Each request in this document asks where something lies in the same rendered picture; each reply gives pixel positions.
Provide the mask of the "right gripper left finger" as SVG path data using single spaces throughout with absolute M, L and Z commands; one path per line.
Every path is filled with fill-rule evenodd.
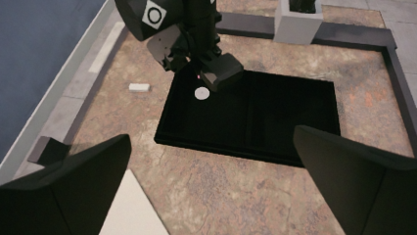
M 0 185 L 0 235 L 100 235 L 131 152 L 119 134 Z

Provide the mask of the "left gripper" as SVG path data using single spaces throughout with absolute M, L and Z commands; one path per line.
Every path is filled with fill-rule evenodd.
M 198 56 L 192 59 L 187 56 L 188 63 L 213 92 L 238 81 L 244 72 L 244 67 L 232 54 L 221 55 L 222 50 L 216 45 L 220 43 L 220 37 L 215 33 L 215 24 L 221 19 L 222 15 L 215 10 L 209 17 L 196 20 L 184 17 L 179 22 L 181 29 L 183 27 L 192 34 L 198 50 Z

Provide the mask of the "white sheet of paper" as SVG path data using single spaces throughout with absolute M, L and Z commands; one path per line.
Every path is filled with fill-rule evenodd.
M 130 169 L 123 177 L 100 235 L 168 235 Z

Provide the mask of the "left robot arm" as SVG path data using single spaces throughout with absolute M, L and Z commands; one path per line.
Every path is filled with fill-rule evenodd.
M 289 0 L 289 11 L 315 14 L 316 0 Z M 192 34 L 179 26 L 183 18 L 203 19 L 216 10 L 216 0 L 116 0 L 116 8 L 131 34 L 147 42 L 153 58 L 168 72 L 187 66 L 198 56 Z M 154 36 L 154 37 L 153 37 Z

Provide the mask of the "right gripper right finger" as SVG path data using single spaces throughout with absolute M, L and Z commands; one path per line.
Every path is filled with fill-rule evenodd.
M 306 125 L 293 140 L 346 235 L 417 235 L 417 159 Z

